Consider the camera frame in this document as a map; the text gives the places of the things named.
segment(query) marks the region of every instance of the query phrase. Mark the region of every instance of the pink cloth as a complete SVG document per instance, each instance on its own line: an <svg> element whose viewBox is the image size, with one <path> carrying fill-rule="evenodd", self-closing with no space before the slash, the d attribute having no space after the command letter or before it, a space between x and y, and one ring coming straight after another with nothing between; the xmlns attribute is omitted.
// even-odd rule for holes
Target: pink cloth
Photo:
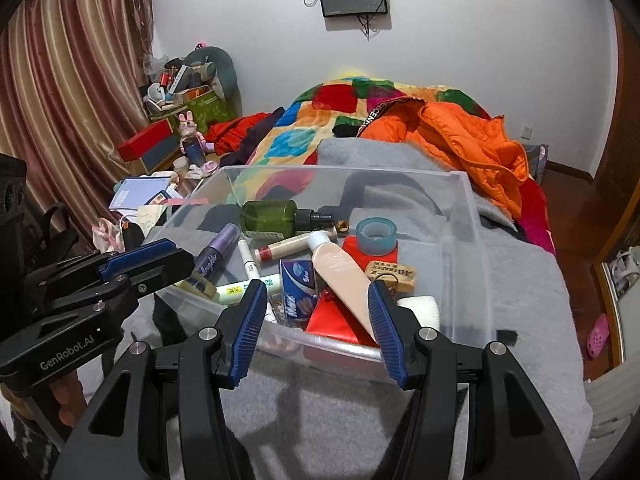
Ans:
<svg viewBox="0 0 640 480"><path fill-rule="evenodd" d="M522 216L518 224L532 244L542 247L547 253L556 254L551 239L549 218L546 214L546 198L542 188L531 177L520 186L522 198Z"/></svg>

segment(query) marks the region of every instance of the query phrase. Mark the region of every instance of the beige tube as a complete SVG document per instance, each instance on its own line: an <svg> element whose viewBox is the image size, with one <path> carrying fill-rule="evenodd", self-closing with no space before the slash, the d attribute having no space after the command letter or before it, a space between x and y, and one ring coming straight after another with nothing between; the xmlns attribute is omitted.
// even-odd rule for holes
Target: beige tube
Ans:
<svg viewBox="0 0 640 480"><path fill-rule="evenodd" d="M365 273L338 244L329 240L326 233L312 232L307 243L313 251L316 272L375 340L367 301L370 281Z"/></svg>
<svg viewBox="0 0 640 480"><path fill-rule="evenodd" d="M329 240L337 240L338 233L335 230L335 227L330 229L323 229L323 233L329 237ZM308 240L311 233L304 233L298 236L294 236L293 238L287 238L281 242L276 242L271 245L267 245L266 247L261 247L260 249L256 249L255 253L255 261L260 263L270 262L271 260L279 260L284 256L289 256L290 254L295 254L300 251L304 251L308 248L308 244L306 241Z"/></svg>

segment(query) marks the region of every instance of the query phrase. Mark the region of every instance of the blue box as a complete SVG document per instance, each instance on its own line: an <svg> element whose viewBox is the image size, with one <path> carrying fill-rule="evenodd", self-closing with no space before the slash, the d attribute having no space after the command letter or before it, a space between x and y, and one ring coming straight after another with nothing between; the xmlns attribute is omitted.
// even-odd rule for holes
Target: blue box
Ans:
<svg viewBox="0 0 640 480"><path fill-rule="evenodd" d="M304 329L318 304L314 264L311 260L281 260L280 277L287 324Z"/></svg>

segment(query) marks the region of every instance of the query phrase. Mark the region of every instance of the eraser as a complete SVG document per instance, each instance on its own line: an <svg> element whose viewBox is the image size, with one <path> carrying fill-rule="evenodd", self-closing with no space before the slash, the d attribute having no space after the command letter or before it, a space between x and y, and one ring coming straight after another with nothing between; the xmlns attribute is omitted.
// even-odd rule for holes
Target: eraser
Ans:
<svg viewBox="0 0 640 480"><path fill-rule="evenodd" d="M373 260L364 273L371 281L380 279L396 292L413 292L415 288L415 267Z"/></svg>

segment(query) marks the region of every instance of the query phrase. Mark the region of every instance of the lip gloss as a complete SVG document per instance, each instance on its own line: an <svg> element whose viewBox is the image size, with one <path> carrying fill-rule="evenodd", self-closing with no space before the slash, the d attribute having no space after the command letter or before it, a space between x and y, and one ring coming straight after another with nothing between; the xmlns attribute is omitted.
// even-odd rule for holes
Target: lip gloss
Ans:
<svg viewBox="0 0 640 480"><path fill-rule="evenodd" d="M233 252L239 237L240 229L236 225L225 225L196 258L195 268L187 283L204 293L207 282L214 284L213 278L225 266L225 260Z"/></svg>
<svg viewBox="0 0 640 480"><path fill-rule="evenodd" d="M335 230L335 227L324 229L322 232L329 237L329 240L333 240L335 242L338 239L338 233ZM270 262L271 260L279 260L284 256L304 251L308 249L306 241L309 239L310 235L311 233L303 233L301 235L294 236L293 238L288 238L281 242L276 242L274 244L261 247L260 249L256 249L254 251L255 261L263 264L265 262Z"/></svg>

